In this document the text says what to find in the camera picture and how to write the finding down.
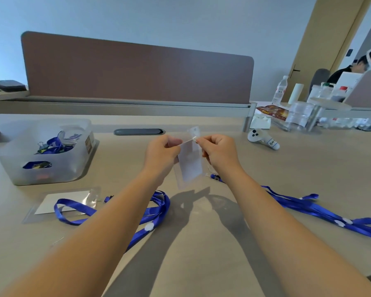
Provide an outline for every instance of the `door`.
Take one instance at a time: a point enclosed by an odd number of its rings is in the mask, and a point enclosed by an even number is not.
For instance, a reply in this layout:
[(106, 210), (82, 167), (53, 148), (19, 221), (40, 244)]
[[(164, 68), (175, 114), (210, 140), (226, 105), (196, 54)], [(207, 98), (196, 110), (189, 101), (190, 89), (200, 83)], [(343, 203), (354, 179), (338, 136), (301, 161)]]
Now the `door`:
[(299, 100), (306, 100), (314, 73), (321, 68), (331, 70), (359, 12), (361, 13), (363, 2), (364, 0), (316, 1), (289, 74), (284, 102), (290, 98), (296, 83), (304, 84)]

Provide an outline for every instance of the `door handle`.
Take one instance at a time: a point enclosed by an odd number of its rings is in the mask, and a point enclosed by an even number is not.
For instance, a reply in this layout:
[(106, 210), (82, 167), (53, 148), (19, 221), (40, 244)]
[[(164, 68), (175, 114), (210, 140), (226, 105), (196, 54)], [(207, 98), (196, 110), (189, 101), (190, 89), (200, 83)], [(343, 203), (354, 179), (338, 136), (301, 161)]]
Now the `door handle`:
[(294, 64), (294, 68), (293, 68), (293, 71), (291, 72), (290, 78), (292, 77), (292, 75), (293, 75), (294, 72), (300, 72), (300, 71), (301, 71), (301, 70), (296, 70), (296, 69), (295, 69), (295, 64)]

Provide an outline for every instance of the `white game controller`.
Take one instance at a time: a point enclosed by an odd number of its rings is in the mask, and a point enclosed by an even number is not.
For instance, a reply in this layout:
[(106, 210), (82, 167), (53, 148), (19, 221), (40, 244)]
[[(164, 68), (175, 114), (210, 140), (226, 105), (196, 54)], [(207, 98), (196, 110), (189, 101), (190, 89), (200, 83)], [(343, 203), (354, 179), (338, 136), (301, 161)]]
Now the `white game controller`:
[(262, 129), (252, 129), (249, 134), (247, 135), (247, 139), (250, 142), (258, 142), (262, 141), (267, 146), (271, 147), (274, 150), (278, 150), (280, 145), (277, 141), (275, 141), (266, 131)]

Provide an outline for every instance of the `desk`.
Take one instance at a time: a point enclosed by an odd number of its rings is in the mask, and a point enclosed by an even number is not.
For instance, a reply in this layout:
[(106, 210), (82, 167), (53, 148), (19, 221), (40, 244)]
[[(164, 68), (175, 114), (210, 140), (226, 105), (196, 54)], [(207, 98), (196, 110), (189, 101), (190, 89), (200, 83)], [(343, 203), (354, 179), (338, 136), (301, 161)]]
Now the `desk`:
[[(33, 119), (52, 117), (66, 116), (0, 115), (0, 129), (12, 138)], [(154, 137), (114, 136), (112, 131), (122, 125), (163, 128), (181, 137), (181, 131), (199, 124), (203, 134), (230, 135), (242, 166), (260, 184), (295, 197), (318, 193), (319, 204), (337, 214), (350, 219), (371, 217), (371, 133), (323, 130), (314, 136), (272, 128), (270, 134), (281, 145), (273, 151), (247, 141), (247, 134), (239, 131), (241, 118), (79, 118), (92, 120), (99, 140), (83, 178), (16, 187), (0, 165), (0, 290), (75, 229), (56, 220), (21, 224), (40, 193), (99, 186), (104, 197), (118, 192), (140, 171), (144, 150)], [(124, 255), (106, 296), (283, 296), (225, 184), (206, 177), (181, 192), (172, 171), (160, 189), (172, 200), (167, 218)], [(361, 273), (371, 275), (370, 238), (289, 212)]]

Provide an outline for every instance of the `white cylinder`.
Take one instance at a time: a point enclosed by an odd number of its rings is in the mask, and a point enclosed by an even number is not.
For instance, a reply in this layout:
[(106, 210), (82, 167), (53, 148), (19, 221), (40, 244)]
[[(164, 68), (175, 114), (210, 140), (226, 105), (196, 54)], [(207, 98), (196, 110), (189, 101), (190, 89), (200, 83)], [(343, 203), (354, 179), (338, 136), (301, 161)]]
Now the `white cylinder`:
[(303, 84), (297, 83), (294, 86), (293, 92), (291, 94), (290, 99), (288, 100), (288, 104), (293, 104), (295, 101), (298, 101), (299, 96), (301, 95), (302, 89), (304, 88)]

